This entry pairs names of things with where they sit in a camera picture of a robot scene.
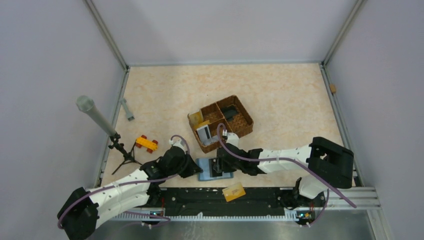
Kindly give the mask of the woven wicker tray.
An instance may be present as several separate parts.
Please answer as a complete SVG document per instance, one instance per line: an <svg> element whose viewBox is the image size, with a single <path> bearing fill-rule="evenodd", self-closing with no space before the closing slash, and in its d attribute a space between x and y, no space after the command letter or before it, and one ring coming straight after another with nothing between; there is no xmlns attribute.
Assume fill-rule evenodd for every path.
<svg viewBox="0 0 424 240"><path fill-rule="evenodd" d="M230 105L236 106L238 114L233 118L232 121L227 121L220 109ZM254 120L248 113L241 100L236 95L230 95L228 97L225 97L221 100L204 106L199 110L202 111L203 118L205 120L210 120L210 124L208 126L212 136L217 136L217 127L219 124L224 124L227 131L237 134L240 138L250 134L253 131ZM191 130L203 153L207 154L219 147L218 142L215 142L208 146L203 145L198 137L196 130L193 130L192 128Z"/></svg>

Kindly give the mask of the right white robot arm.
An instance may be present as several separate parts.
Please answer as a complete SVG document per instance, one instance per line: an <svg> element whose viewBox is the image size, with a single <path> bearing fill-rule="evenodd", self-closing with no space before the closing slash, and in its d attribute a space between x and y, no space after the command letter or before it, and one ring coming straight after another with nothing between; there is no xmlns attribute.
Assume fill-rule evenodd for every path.
<svg viewBox="0 0 424 240"><path fill-rule="evenodd" d="M240 138L228 133L219 139L217 157L231 169L256 176L278 171L304 170L293 192L299 206L307 206L325 190L332 190L353 208L356 204L341 193L352 187L354 153L323 137L314 137L312 143L282 150L256 148L245 151L238 144Z"/></svg>

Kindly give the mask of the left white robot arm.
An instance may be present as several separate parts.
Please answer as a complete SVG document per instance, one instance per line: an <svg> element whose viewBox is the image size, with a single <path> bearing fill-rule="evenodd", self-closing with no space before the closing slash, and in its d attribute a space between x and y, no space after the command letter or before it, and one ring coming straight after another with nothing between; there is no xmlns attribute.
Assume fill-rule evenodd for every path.
<svg viewBox="0 0 424 240"><path fill-rule="evenodd" d="M108 185L75 189L57 214L57 226L70 240L85 240L103 223L129 209L156 206L161 198L157 185L202 172L188 151L172 146L163 156Z"/></svg>

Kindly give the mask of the single black VIP card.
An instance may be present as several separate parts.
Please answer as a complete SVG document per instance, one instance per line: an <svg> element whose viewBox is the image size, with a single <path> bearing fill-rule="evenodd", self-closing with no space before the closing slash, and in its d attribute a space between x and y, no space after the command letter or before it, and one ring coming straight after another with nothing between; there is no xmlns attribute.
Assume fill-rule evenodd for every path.
<svg viewBox="0 0 424 240"><path fill-rule="evenodd" d="M208 164L211 178L217 178L223 175L221 163L217 158L210 158Z"/></svg>

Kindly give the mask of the gold credit card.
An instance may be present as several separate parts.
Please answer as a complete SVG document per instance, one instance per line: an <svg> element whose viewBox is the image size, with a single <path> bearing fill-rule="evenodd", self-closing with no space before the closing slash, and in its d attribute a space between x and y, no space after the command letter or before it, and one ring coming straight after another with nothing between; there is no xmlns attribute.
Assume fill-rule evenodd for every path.
<svg viewBox="0 0 424 240"><path fill-rule="evenodd" d="M241 182L230 185L222 190L225 201L231 202L246 195L246 191Z"/></svg>

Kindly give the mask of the blue leather card holder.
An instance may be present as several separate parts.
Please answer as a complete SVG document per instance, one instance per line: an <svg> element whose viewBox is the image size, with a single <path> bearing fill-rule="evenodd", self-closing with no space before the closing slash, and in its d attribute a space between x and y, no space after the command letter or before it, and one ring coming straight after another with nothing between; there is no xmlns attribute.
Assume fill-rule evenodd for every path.
<svg viewBox="0 0 424 240"><path fill-rule="evenodd" d="M217 158L197 158L196 164L202 169L198 174L199 182L232 179L232 172L224 172Z"/></svg>

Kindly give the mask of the white blue card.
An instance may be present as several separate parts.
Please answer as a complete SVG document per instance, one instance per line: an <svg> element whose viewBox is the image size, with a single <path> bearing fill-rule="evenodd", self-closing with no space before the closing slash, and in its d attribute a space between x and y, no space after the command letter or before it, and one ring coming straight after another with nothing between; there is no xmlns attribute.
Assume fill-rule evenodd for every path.
<svg viewBox="0 0 424 240"><path fill-rule="evenodd" d="M218 137L216 135L212 136L210 128L208 125L203 125L196 129L198 138L200 142L204 146L212 145L218 141Z"/></svg>

